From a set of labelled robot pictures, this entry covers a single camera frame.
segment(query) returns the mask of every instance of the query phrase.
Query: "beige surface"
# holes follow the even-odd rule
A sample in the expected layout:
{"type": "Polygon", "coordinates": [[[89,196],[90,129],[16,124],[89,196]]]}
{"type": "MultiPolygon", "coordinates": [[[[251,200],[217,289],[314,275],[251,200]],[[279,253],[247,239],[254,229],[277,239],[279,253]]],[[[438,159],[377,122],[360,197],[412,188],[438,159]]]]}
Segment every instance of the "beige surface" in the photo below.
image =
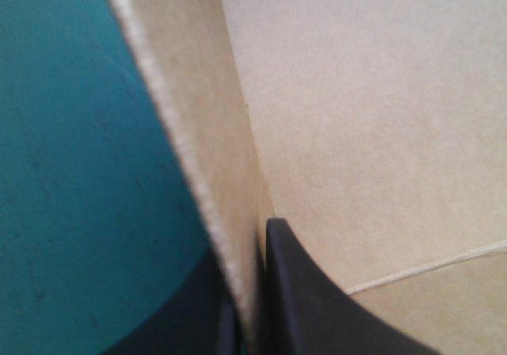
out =
{"type": "Polygon", "coordinates": [[[347,291],[401,279],[375,313],[505,353],[505,255],[467,259],[507,244],[507,0],[222,3],[112,0],[248,339],[270,195],[347,291]]]}
{"type": "Polygon", "coordinates": [[[111,0],[254,340],[257,225],[272,215],[220,0],[111,0]]]}
{"type": "Polygon", "coordinates": [[[507,254],[386,284],[354,299],[445,355],[507,353],[507,254]]]}
{"type": "Polygon", "coordinates": [[[223,0],[276,213],[352,290],[507,238],[507,0],[223,0]]]}

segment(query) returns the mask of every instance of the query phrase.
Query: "teal fabric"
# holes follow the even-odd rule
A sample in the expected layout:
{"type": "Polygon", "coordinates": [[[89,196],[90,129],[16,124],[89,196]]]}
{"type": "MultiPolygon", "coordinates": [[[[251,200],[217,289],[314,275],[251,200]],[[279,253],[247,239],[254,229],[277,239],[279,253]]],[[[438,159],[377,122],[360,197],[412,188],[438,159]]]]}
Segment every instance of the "teal fabric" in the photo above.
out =
{"type": "Polygon", "coordinates": [[[93,354],[208,246],[105,0],[0,0],[0,354],[93,354]]]}

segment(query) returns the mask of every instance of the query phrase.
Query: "cardboard box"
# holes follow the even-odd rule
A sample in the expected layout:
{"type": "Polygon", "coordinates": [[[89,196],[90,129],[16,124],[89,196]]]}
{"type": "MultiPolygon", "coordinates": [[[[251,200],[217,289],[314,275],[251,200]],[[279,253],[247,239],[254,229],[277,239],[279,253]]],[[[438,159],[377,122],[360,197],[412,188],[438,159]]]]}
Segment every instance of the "cardboard box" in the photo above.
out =
{"type": "Polygon", "coordinates": [[[507,353],[507,0],[111,0],[255,349],[256,251],[507,353]]]}

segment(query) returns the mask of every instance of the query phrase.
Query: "black plastic object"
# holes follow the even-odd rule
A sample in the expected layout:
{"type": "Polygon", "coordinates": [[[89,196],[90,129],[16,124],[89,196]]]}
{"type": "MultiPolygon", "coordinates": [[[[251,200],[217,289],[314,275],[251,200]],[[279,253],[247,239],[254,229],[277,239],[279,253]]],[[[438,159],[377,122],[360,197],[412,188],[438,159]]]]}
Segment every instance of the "black plastic object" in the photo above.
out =
{"type": "Polygon", "coordinates": [[[143,325],[102,355],[239,355],[236,314],[209,250],[143,325]]]}
{"type": "Polygon", "coordinates": [[[267,289],[276,355],[435,355],[362,308],[314,263],[285,219],[267,224],[267,289]]]}

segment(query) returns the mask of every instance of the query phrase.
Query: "cardboard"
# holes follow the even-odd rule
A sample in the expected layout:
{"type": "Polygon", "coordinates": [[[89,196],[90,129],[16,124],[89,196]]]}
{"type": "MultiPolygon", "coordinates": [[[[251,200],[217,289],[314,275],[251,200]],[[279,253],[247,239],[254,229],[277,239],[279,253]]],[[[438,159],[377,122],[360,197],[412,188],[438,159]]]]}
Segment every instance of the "cardboard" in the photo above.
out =
{"type": "Polygon", "coordinates": [[[274,206],[394,326],[444,353],[505,348],[507,304],[488,301],[507,287],[507,0],[111,1],[250,344],[274,206]],[[485,254],[490,282],[467,270],[485,254]],[[451,318],[414,325],[396,299],[451,318]]]}

